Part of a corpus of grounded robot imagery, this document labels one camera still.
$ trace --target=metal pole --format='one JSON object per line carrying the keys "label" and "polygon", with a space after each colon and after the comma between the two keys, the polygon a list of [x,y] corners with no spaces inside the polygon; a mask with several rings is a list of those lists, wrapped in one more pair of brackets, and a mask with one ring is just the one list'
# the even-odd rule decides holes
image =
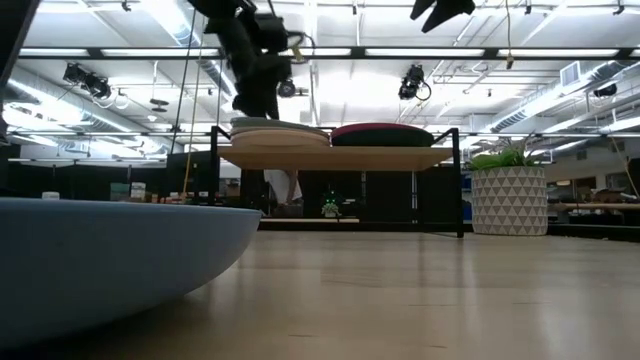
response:
{"label": "metal pole", "polygon": [[460,166],[460,134],[457,128],[451,129],[453,138],[453,184],[454,201],[456,212],[456,235],[458,239],[464,238],[464,221],[462,210],[462,170]]}
{"label": "metal pole", "polygon": [[211,180],[209,181],[209,206],[214,206],[220,190],[220,158],[218,157],[218,126],[211,127]]}

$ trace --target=beige plate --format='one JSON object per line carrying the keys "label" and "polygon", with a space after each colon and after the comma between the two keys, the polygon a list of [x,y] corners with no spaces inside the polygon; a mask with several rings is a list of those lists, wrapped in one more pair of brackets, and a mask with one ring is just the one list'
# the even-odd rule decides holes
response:
{"label": "beige plate", "polygon": [[233,146],[329,146],[329,139],[299,130],[256,130],[231,137]]}
{"label": "beige plate", "polygon": [[245,126],[245,127],[236,127],[233,128],[231,130],[231,136],[234,135],[238,135],[238,134],[243,134],[246,132],[250,132],[250,131],[260,131],[260,130],[290,130],[290,131],[303,131],[309,134],[313,134],[313,135],[320,135],[320,136],[324,136],[327,139],[329,138],[329,134],[325,133],[324,131],[321,130],[317,130],[314,128],[309,128],[311,130],[306,131],[306,130],[301,130],[301,129],[288,129],[288,128],[276,128],[274,126]]}

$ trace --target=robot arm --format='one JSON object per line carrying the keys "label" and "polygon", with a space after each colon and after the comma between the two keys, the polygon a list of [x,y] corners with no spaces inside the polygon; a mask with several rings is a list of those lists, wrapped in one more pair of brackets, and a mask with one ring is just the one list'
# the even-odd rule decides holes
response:
{"label": "robot arm", "polygon": [[[282,18],[258,14],[251,0],[188,0],[209,18],[207,34],[216,34],[236,77],[238,96],[233,108],[247,116],[279,119],[279,83],[291,77],[291,62],[278,56],[287,50],[289,33]],[[422,15],[436,0],[416,0],[411,19]],[[471,14],[473,0],[440,0],[427,19],[423,32],[463,12]]]}

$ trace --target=wooden shelf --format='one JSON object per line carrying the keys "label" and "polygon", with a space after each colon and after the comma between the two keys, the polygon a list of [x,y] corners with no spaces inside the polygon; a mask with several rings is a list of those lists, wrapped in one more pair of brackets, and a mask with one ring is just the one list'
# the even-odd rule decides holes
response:
{"label": "wooden shelf", "polygon": [[568,210],[627,210],[640,211],[640,204],[616,204],[616,203],[590,203],[590,204],[549,204],[549,210],[552,211],[568,211]]}
{"label": "wooden shelf", "polygon": [[218,156],[246,170],[422,171],[452,157],[451,148],[220,146]]}
{"label": "wooden shelf", "polygon": [[320,223],[320,224],[359,224],[359,219],[332,219],[332,218],[323,218],[323,219],[278,219],[278,218],[262,218],[261,222],[270,222],[270,223]]}

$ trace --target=potted plant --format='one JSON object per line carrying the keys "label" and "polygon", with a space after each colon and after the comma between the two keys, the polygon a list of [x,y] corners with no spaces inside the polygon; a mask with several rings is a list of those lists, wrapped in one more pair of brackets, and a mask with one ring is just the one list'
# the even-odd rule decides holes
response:
{"label": "potted plant", "polygon": [[525,155],[527,140],[509,141],[497,154],[471,159],[474,232],[546,235],[547,182],[544,169]]}
{"label": "potted plant", "polygon": [[326,203],[322,206],[322,214],[327,218],[338,217],[340,216],[340,209],[334,203]]}

